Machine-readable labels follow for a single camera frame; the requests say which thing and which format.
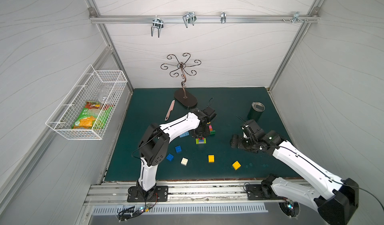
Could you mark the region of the lime green lego plate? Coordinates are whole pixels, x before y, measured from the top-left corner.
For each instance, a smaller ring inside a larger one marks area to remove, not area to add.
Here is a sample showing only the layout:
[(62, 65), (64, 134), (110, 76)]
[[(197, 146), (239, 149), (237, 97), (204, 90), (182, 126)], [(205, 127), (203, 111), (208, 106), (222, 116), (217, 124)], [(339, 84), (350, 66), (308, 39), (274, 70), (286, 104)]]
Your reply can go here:
[(203, 139), (196, 139), (196, 144), (206, 144), (206, 143), (207, 143), (207, 141), (206, 141), (205, 138), (203, 138)]

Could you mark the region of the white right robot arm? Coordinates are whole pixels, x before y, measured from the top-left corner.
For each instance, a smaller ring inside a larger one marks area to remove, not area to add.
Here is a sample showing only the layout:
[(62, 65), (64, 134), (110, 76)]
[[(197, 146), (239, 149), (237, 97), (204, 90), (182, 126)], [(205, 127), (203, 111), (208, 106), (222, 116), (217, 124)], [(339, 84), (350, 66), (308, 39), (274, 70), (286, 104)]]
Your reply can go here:
[(250, 153), (266, 153), (283, 162), (305, 179), (309, 186), (269, 175), (261, 182), (260, 196), (265, 199), (289, 199), (305, 205), (330, 225), (346, 225), (359, 207), (359, 186), (352, 179), (342, 179), (309, 159), (291, 142), (275, 131), (266, 133), (255, 120), (241, 126), (243, 135), (233, 135), (232, 148)]

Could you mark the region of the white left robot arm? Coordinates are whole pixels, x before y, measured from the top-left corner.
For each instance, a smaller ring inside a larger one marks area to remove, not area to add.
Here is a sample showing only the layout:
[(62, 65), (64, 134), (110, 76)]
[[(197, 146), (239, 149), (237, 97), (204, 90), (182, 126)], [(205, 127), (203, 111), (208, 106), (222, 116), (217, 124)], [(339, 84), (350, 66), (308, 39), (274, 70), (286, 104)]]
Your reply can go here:
[(211, 107), (192, 109), (185, 116), (172, 122), (148, 126), (138, 145), (141, 169), (136, 185), (128, 189), (127, 202), (166, 202), (169, 187), (157, 185), (158, 165), (166, 159), (169, 144), (180, 135), (193, 131), (194, 138), (211, 135), (209, 123), (216, 117)]

